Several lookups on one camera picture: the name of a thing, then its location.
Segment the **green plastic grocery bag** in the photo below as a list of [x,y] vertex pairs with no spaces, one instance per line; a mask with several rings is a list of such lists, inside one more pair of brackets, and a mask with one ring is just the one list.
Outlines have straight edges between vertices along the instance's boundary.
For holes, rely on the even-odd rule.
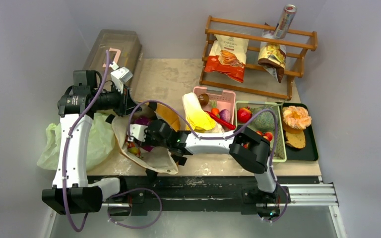
[[[115,147],[116,139],[111,124],[106,122],[108,115],[95,113],[90,129],[86,169],[89,171],[102,163]],[[55,171],[58,167],[61,148],[61,125],[51,123],[46,128],[47,143],[37,166],[45,170]]]

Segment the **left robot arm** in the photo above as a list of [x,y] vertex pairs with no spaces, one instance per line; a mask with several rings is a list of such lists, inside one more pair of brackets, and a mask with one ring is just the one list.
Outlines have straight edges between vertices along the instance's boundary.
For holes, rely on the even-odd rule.
[[87,179],[87,145],[94,114],[113,110],[118,116],[129,115],[136,103],[124,85],[132,78],[125,67],[111,74],[111,91],[99,92],[97,80],[101,74],[95,70],[76,70],[73,85],[58,101],[61,123],[60,158],[51,189],[42,191],[42,201],[58,214],[98,212],[109,197],[116,203],[124,202],[128,189],[118,177],[103,178],[89,183]]

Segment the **toy red chili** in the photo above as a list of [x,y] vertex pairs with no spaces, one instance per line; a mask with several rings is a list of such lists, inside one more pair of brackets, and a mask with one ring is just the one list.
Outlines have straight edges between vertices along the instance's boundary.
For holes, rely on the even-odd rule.
[[229,123],[229,122],[226,122],[225,120],[219,118],[218,116],[216,116],[215,114],[213,114],[212,112],[209,112],[209,111],[204,111],[205,113],[207,113],[212,119],[214,119],[216,122],[218,122],[220,125],[222,126],[225,126],[226,128],[228,128],[229,130],[235,130],[236,129],[236,126]]

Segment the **toy napa cabbage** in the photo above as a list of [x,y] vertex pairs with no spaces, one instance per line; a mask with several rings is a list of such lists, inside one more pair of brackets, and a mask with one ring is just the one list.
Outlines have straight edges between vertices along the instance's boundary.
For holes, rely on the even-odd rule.
[[216,126],[216,121],[212,119],[201,107],[198,97],[190,92],[182,96],[182,103],[185,111],[186,121],[196,132],[211,131]]

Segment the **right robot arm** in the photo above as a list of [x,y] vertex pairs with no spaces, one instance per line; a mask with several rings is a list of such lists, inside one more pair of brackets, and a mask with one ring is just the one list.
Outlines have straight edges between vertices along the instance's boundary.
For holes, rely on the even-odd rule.
[[230,155],[243,169],[254,174],[263,201],[270,202],[278,195],[272,169],[273,147],[268,139],[248,127],[239,126],[224,133],[197,133],[175,131],[158,119],[141,129],[137,140],[145,146],[166,148],[180,165],[191,155]]

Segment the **toy melon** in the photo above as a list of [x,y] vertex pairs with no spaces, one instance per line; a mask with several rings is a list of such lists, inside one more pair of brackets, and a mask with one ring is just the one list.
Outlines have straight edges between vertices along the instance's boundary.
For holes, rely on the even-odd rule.
[[253,126],[259,131],[274,130],[275,122],[272,113],[264,112],[253,120]]

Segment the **purple snack bag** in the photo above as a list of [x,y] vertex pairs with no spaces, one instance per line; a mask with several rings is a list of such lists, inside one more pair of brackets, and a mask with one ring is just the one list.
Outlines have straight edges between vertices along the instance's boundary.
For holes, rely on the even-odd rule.
[[144,126],[148,126],[153,120],[146,117],[146,116],[140,116],[138,118],[136,118],[132,124],[138,124],[138,125],[144,125]]

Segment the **brown paper tote bag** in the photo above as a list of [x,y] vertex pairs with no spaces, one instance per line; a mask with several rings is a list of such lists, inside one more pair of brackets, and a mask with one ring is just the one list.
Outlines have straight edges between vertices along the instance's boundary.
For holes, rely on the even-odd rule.
[[[140,116],[146,116],[153,121],[162,119],[175,131],[181,128],[178,115],[172,109],[160,103],[150,102],[142,105],[142,111],[137,111],[132,115],[131,124]],[[115,159],[122,165],[125,164],[127,166],[125,169],[115,166],[115,171],[129,174],[131,165],[136,164],[144,169],[158,173],[177,174],[179,171],[177,163],[171,158],[166,148],[161,146],[144,146],[140,141],[136,140],[133,142],[127,141],[128,120],[128,116],[118,117],[113,114],[110,114],[106,119],[106,122],[111,124],[116,139],[115,151],[109,158]],[[139,147],[141,157],[139,158],[129,153],[127,151],[128,147]]]

